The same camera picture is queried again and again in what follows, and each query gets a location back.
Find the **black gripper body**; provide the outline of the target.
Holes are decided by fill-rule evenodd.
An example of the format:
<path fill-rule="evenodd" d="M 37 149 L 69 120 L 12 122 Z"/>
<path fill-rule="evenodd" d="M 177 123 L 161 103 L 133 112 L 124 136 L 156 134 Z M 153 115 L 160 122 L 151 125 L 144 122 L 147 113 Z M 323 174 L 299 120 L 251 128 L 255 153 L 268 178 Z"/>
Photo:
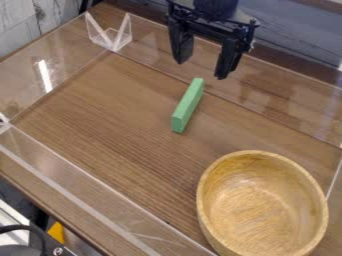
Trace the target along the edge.
<path fill-rule="evenodd" d="M 204 38 L 220 42 L 236 38 L 241 52 L 253 47 L 255 30 L 260 23 L 239 8 L 239 0 L 165 0 L 167 18 L 185 22 L 192 31 Z"/>

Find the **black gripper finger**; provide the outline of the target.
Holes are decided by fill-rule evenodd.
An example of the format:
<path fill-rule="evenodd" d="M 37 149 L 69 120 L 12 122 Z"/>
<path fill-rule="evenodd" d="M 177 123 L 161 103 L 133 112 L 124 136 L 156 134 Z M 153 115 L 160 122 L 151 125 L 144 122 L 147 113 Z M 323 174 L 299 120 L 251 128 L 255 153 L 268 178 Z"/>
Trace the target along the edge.
<path fill-rule="evenodd" d="M 240 56 L 239 41 L 232 38 L 224 39 L 215 67 L 215 77 L 219 80 L 225 79 L 228 74 L 236 69 Z"/>
<path fill-rule="evenodd" d="M 188 24 L 175 17 L 167 18 L 168 35 L 172 57 L 177 64 L 183 64 L 193 52 L 193 34 Z"/>

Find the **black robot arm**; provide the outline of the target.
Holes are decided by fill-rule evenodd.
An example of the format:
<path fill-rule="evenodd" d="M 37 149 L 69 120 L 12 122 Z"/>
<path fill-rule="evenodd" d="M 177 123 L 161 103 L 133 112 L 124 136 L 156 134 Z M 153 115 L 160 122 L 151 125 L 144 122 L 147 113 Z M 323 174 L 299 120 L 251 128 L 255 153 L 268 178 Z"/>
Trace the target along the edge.
<path fill-rule="evenodd" d="M 239 8 L 239 0 L 167 0 L 167 27 L 172 57 L 183 64 L 193 54 L 195 37 L 220 44 L 213 76 L 223 80 L 235 71 L 253 46 L 257 20 Z"/>

